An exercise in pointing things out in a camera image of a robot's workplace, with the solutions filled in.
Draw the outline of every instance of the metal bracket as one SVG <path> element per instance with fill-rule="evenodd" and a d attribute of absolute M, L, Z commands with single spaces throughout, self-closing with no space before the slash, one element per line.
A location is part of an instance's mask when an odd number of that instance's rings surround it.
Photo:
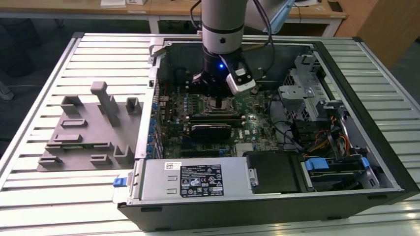
<path fill-rule="evenodd" d="M 257 186 L 258 183 L 257 183 L 255 170 L 254 169 L 249 169 L 247 173 L 249 173 L 250 186 Z"/>
<path fill-rule="evenodd" d="M 283 99 L 303 99 L 313 97 L 313 92 L 309 88 L 303 88 L 295 85 L 285 85 L 278 87 L 278 92 Z"/>
<path fill-rule="evenodd" d="M 319 104 L 323 106 L 323 109 L 333 109 L 337 110 L 342 106 L 342 102 L 339 100 L 331 101 L 319 101 Z"/>
<path fill-rule="evenodd" d="M 150 39 L 150 45 L 149 45 L 149 53 L 150 57 L 157 57 L 159 54 L 165 52 L 165 39 L 162 37 L 153 37 Z"/>

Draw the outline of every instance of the motherboard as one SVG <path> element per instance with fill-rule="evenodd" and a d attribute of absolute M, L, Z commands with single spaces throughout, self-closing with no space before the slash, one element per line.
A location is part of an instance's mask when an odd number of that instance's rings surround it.
<path fill-rule="evenodd" d="M 242 93 L 225 98 L 221 106 L 179 87 L 159 97 L 163 158 L 242 156 L 245 151 L 277 150 L 267 121 L 267 96 Z"/>

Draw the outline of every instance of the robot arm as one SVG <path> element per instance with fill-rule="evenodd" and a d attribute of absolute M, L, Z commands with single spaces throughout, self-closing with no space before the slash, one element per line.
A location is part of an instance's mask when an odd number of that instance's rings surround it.
<path fill-rule="evenodd" d="M 242 34 L 247 0 L 201 0 L 203 65 L 191 88 L 215 99 L 254 86 L 255 74 L 242 57 Z"/>

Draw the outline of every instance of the metal frame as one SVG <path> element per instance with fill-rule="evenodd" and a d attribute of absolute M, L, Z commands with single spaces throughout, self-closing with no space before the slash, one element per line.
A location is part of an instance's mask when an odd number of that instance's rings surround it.
<path fill-rule="evenodd" d="M 149 42 L 155 35 L 149 34 L 118 34 L 95 33 L 83 34 L 94 36 L 101 42 Z M 195 35 L 158 35 L 169 38 L 197 39 Z M 245 40 L 266 39 L 265 36 L 243 37 Z M 343 76 L 350 83 L 355 94 L 387 139 L 394 152 L 407 168 L 417 184 L 420 184 L 420 116 L 418 105 L 403 93 L 401 85 L 389 76 L 389 72 L 373 54 L 361 49 L 358 43 L 350 38 L 317 38 L 317 37 L 275 37 L 278 40 L 295 39 L 299 41 L 323 42 L 333 56 Z M 0 161 L 1 176 L 0 186 L 0 230 L 1 235 L 83 235 L 83 234 L 114 234 L 125 236 L 153 236 L 155 233 L 139 232 L 135 225 L 118 213 L 111 204 L 111 181 L 113 178 L 129 170 L 65 172 L 39 175 L 34 172 L 35 157 L 18 157 L 17 152 L 25 151 L 27 140 L 39 140 L 47 136 L 47 130 L 42 129 L 39 115 L 57 114 L 53 106 L 57 97 L 55 85 L 62 86 L 62 64 L 70 56 L 70 51 L 77 47 L 75 39 L 71 39 L 58 64 L 47 79 L 46 86 L 41 90 L 39 97 L 27 113 L 18 132 L 13 138 L 6 155 Z M 331 82 L 326 81 L 334 96 L 337 92 Z M 395 235 L 403 232 L 414 235 L 420 230 L 420 195 L 410 197 L 401 203 L 390 206 L 377 206 L 361 212 L 355 216 L 342 220 L 291 222 L 286 224 L 269 224 L 257 226 L 241 226 L 227 228 L 211 228 L 185 230 L 178 232 L 158 233 L 170 236 L 195 235 L 243 235 L 254 234 L 277 235 L 285 233 L 305 232 L 317 235 Z"/>
<path fill-rule="evenodd" d="M 165 45 L 171 44 L 171 43 L 183 43 L 183 42 L 182 41 L 174 41 L 174 40 L 167 40 L 167 41 L 165 40 Z M 199 41 L 193 41 L 193 42 L 189 41 L 186 43 L 197 43 L 197 44 L 199 44 L 201 42 Z M 309 46 L 311 48 L 319 46 L 318 44 L 311 44 L 311 43 L 303 44 L 298 40 L 293 40 L 290 42 L 285 42 L 285 41 L 279 41 L 279 40 L 275 42 L 275 40 L 274 40 L 274 44 L 275 45 L 306 45 L 306 46 Z M 318 59 L 318 61 L 321 63 L 321 66 L 323 67 L 325 73 L 329 76 L 329 78 L 334 78 L 333 75 L 331 75 L 333 72 L 329 71 L 329 67 L 325 65 L 323 61 L 321 60 L 319 53 L 321 53 L 321 48 L 315 48 L 314 56 Z M 154 66 L 153 66 L 154 68 L 159 67 L 161 56 L 158 56 L 157 59 L 158 59 L 158 61 L 154 63 Z M 382 167 L 382 171 L 383 171 L 383 173 L 386 175 L 386 178 L 389 179 L 389 181 L 390 181 L 390 183 L 393 185 L 393 188 L 387 188 L 387 189 L 381 188 L 381 189 L 369 189 L 369 190 L 350 190 L 350 191 L 339 191 L 339 192 L 334 192 L 334 193 L 319 192 L 319 193 L 298 193 L 298 194 L 266 194 L 266 195 L 255 195 L 255 196 L 250 196 L 250 197 L 246 196 L 243 199 L 242 198 L 221 197 L 223 201 L 245 200 L 245 199 L 246 200 L 247 199 L 271 199 L 271 198 L 278 198 L 279 199 L 279 198 L 291 198 L 291 197 L 298 197 L 298 196 L 299 197 L 302 197 L 302 196 L 330 196 L 330 195 L 337 196 L 337 195 L 346 195 L 346 194 L 403 191 L 401 189 L 401 187 L 398 186 L 397 181 L 394 180 L 394 177 L 393 177 L 393 175 L 391 175 L 391 173 L 390 173 L 390 171 L 389 171 L 389 169 L 387 169 L 387 167 L 385 165 L 383 160 L 381 159 L 381 155 L 378 154 L 375 146 L 373 145 L 373 141 L 370 140 L 369 135 L 366 134 L 366 132 L 365 132 L 365 130 L 362 128 L 361 122 L 359 122 L 359 120 L 355 117 L 355 113 L 350 109 L 349 102 L 346 101 L 346 99 L 342 96 L 343 92 L 341 90 L 338 90 L 338 89 L 335 90 L 335 92 L 338 93 L 339 98 L 341 98 L 341 100 L 342 100 L 342 102 L 345 104 L 345 107 L 347 108 L 347 111 L 350 113 L 350 116 L 353 117 L 355 126 L 357 126 L 357 128 L 358 128 L 358 130 L 361 132 L 361 135 L 362 135 L 366 143 L 367 143 L 367 147 L 369 147 L 370 151 L 373 152 L 373 156 L 374 156 L 377 162 L 379 163 L 379 166 Z M 141 183 L 142 183 L 141 177 L 142 177 L 142 173 L 143 173 L 143 168 L 145 168 L 143 167 L 143 162 L 137 163 L 135 167 L 133 168 L 133 175 L 137 176 L 137 177 L 133 178 L 133 181 L 130 183 L 133 185 L 133 186 L 130 186 L 131 187 L 130 191 L 131 191 L 131 194 L 133 194 L 131 196 L 133 197 L 127 200 L 127 204 L 129 205 L 167 204 L 167 203 L 173 204 L 173 203 L 190 202 L 190 199 L 187 199 L 187 198 L 186 199 L 181 199 L 181 200 L 177 199 L 177 200 L 171 200 L 171 201 L 169 201 L 169 200 L 167 201 L 163 201 L 163 200 L 161 200 L 161 201 L 150 201 L 150 200 L 142 201 L 142 200 L 139 200 L 138 198 L 141 196 Z M 210 199 L 199 198 L 197 201 L 198 202 L 214 202 L 217 200 L 214 198 L 210 198 Z"/>
<path fill-rule="evenodd" d="M 74 52 L 77 48 L 77 44 L 79 43 L 81 39 L 71 38 L 69 44 L 66 45 L 66 48 L 63 49 L 63 53 L 58 59 L 57 65 L 54 69 L 51 70 L 50 76 L 45 82 L 45 85 L 39 91 L 39 94 L 33 102 L 31 108 L 27 111 L 27 115 L 21 122 L 21 125 L 18 127 L 18 130 L 14 134 L 14 137 L 11 139 L 11 142 L 9 143 L 9 146 L 2 154 L 2 158 L 0 160 L 0 189 L 2 188 L 6 174 L 10 172 L 11 169 L 11 163 L 15 161 L 18 154 L 15 153 L 15 150 L 18 148 L 18 145 L 21 143 L 25 143 L 27 140 L 29 132 L 27 130 L 31 130 L 33 124 L 30 123 L 34 119 L 34 116 L 39 110 L 39 107 L 43 106 L 43 101 L 47 96 L 50 96 L 49 89 L 54 86 L 54 79 L 59 76 L 62 73 L 62 68 L 65 68 L 65 65 L 69 62 L 69 55 Z"/>
<path fill-rule="evenodd" d="M 87 19 L 87 20 L 146 20 L 150 33 L 159 33 L 158 21 L 189 21 L 189 16 L 178 15 L 147 15 L 135 11 L 137 14 L 83 14 L 83 13 L 43 13 L 43 12 L 0 12 L 0 17 L 7 18 L 41 18 L 41 19 Z M 322 37 L 333 37 L 339 27 L 342 18 L 287 18 L 286 23 L 326 24 Z"/>

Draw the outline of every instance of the aluminum slotted table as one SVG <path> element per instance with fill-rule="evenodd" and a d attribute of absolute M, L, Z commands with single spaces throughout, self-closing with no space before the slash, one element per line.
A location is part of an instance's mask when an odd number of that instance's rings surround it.
<path fill-rule="evenodd" d="M 129 170 L 35 171 L 45 142 L 62 113 L 63 95 L 97 102 L 89 85 L 101 80 L 115 101 L 153 97 L 149 81 L 155 68 L 147 63 L 157 41 L 194 35 L 75 34 L 45 83 L 0 161 L 1 235 L 415 235 L 420 233 L 420 195 L 390 206 L 377 206 L 347 219 L 142 233 L 111 203 L 114 177 Z M 350 38 L 275 37 L 321 41 L 378 125 L 407 171 L 420 184 L 420 107 L 362 42 Z M 150 110 L 142 111 L 149 119 Z M 137 144 L 135 155 L 143 153 Z"/>

